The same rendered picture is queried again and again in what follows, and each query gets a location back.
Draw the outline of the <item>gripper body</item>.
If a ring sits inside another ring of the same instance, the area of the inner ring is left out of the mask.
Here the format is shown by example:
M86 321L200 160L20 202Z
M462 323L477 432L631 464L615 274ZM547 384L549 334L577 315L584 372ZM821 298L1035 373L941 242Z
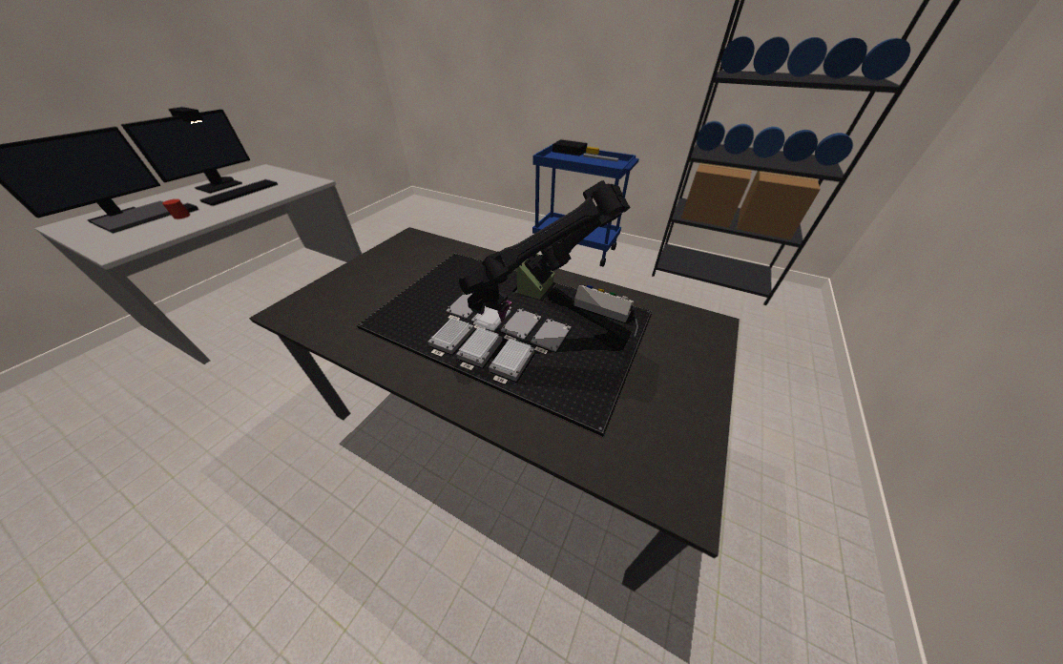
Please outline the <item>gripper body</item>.
M488 288L486 289L492 289L492 288L495 288L495 286L488 286ZM505 309L507 308L507 306L510 306L510 304L506 302L507 299L508 295L503 293L497 293L497 301L494 304L487 301L486 306L489 306L493 310L497 310L497 313L505 313ZM505 301L505 303L502 304L502 301Z

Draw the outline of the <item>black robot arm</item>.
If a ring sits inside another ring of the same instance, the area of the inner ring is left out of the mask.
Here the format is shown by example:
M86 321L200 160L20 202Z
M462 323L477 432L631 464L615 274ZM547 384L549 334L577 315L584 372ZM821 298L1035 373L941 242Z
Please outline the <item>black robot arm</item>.
M527 239L518 241L513 246L487 256L483 261L485 266L460 278L463 293L473 293L468 297L468 306L473 313L483 313L487 301L492 304L497 301L497 283L507 280L512 270L523 261L526 260L525 265L530 269L533 277L543 284L551 277L551 271L570 261L573 246L598 226L603 228L603 225L620 217L621 212L630 210L630 204L623 198L620 188L614 184L606 184L603 180L583 191L583 197L586 200L578 208ZM593 197L597 206L594 205ZM542 255L537 256L540 251ZM495 288L486 289L485 286Z

